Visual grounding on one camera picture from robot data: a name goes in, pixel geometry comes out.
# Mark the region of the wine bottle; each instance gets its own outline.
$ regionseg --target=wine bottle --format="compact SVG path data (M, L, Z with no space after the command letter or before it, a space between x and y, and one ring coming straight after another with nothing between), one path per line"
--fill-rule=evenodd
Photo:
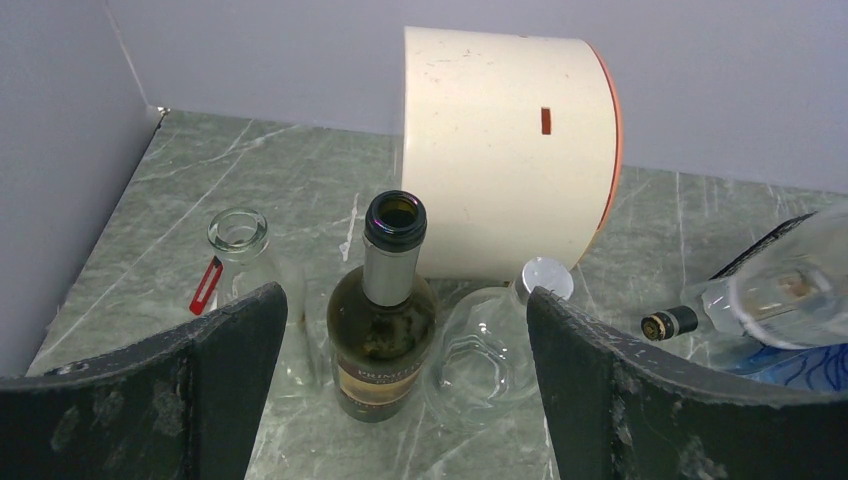
M336 396L357 420L380 422L400 411L435 336L436 295L415 272L426 230L414 195L378 195L365 214L365 264L330 296Z

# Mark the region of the orange rim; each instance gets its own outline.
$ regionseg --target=orange rim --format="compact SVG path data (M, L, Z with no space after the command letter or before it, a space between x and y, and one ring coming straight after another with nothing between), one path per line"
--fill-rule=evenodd
M595 57L598 58L598 62L601 64L601 70L604 71L604 76L607 79L607 85L610 87L610 95L612 96L612 108L615 112L615 167L612 173L612 185L610 185L610 194L607 198L607 205L604 207L604 214L601 216L600 223L598 223L597 230L599 231L604 228L604 225L607 223L610 210L612 210L612 203L615 200L615 193L618 190L618 177L621 175L621 147L622 143L624 143L624 129L621 126L621 108L618 103L618 93L615 90L615 83L612 81L612 75L610 75L607 64L604 63L604 59L601 58L598 51L595 50L595 47L589 45L589 48L591 48L592 52L595 53Z

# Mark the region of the round glass decanter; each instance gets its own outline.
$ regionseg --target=round glass decanter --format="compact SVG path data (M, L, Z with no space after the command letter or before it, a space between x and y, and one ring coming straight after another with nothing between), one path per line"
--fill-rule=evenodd
M216 215L208 239L223 265L216 288L218 307L269 282L279 283L286 294L286 331L268 398L318 393L323 385L322 357L306 321L303 267L275 254L265 217L248 208L231 208Z
M537 286L566 299L574 290L561 263L536 257L509 286L477 290L451 311L422 380L442 424L480 430L538 391L527 333L527 299Z

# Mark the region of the brown rectangular mark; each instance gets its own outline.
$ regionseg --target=brown rectangular mark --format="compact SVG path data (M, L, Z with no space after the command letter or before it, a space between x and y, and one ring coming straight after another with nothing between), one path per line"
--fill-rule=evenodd
M551 134L551 109L542 107L542 135Z

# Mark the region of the white cylinder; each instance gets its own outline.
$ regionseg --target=white cylinder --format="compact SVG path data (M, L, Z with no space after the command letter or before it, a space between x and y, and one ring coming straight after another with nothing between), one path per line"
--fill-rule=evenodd
M418 272L511 280L572 268L603 226L620 114L586 42L406 27L401 188L427 209Z

